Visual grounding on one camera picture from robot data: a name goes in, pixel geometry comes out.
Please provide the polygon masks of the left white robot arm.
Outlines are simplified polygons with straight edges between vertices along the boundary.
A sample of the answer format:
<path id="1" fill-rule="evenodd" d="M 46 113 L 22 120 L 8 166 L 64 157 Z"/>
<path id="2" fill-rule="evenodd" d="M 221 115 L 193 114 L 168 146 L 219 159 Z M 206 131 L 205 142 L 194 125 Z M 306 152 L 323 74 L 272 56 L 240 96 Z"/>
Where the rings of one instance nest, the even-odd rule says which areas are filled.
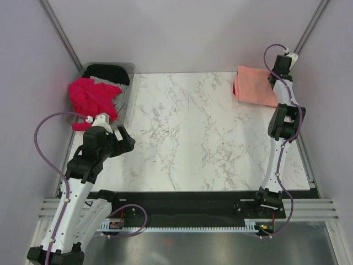
<path id="1" fill-rule="evenodd" d="M 49 231 L 39 246 L 28 250 L 32 264 L 83 264 L 85 249 L 98 226 L 108 216 L 119 215 L 121 204 L 114 192 L 102 190 L 89 212 L 80 217 L 103 163 L 134 148 L 135 140 L 125 127 L 117 129 L 121 140 L 108 124 L 93 125 L 84 132 L 83 143 L 67 163 L 62 197 Z"/>

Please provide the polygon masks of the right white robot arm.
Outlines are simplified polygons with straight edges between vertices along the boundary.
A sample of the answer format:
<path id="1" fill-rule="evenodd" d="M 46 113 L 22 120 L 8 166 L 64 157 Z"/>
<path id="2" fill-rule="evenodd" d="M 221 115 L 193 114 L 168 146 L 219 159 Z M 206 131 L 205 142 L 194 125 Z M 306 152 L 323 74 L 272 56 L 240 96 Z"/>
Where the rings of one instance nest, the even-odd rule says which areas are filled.
<path id="1" fill-rule="evenodd" d="M 285 191 L 281 180 L 289 148 L 297 139 L 306 113 L 300 107 L 292 89 L 290 70 L 298 56 L 286 52 L 278 55 L 268 81 L 277 98 L 277 107 L 268 126 L 270 157 L 265 178 L 255 195 L 253 212 L 261 218 L 272 218 L 282 211 Z"/>

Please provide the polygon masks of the salmon pink t shirt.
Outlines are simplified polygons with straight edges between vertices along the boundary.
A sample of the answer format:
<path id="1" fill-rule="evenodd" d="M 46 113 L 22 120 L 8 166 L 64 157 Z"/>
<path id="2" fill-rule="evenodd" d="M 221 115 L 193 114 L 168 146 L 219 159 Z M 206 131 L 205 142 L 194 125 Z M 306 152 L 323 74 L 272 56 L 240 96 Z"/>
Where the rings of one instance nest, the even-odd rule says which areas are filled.
<path id="1" fill-rule="evenodd" d="M 237 99 L 241 102 L 276 107 L 276 94 L 268 81 L 267 69 L 239 66 L 234 81 L 237 85 Z"/>

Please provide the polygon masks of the magenta t shirt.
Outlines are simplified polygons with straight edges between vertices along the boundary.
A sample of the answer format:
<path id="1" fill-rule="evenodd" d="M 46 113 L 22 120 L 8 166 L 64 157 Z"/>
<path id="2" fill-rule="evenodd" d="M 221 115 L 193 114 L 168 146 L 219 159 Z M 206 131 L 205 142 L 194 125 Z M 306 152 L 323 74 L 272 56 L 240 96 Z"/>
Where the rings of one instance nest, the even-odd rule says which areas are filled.
<path id="1" fill-rule="evenodd" d="M 119 86 L 95 83 L 92 78 L 79 78 L 68 86 L 68 94 L 73 110 L 78 114 L 95 118 L 106 113 L 110 121 L 119 117 L 113 105 L 113 99 L 122 94 Z"/>

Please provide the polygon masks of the grey plastic bin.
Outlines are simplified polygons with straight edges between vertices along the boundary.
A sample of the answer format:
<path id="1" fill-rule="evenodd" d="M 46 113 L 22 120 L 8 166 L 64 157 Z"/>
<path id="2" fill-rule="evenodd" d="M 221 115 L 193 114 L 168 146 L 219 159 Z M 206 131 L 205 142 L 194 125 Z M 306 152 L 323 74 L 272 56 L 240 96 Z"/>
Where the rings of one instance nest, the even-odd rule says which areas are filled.
<path id="1" fill-rule="evenodd" d="M 135 66 L 131 63 L 91 63 L 80 78 L 68 86 L 74 112 L 96 117 L 109 116 L 116 129 L 126 118 Z"/>

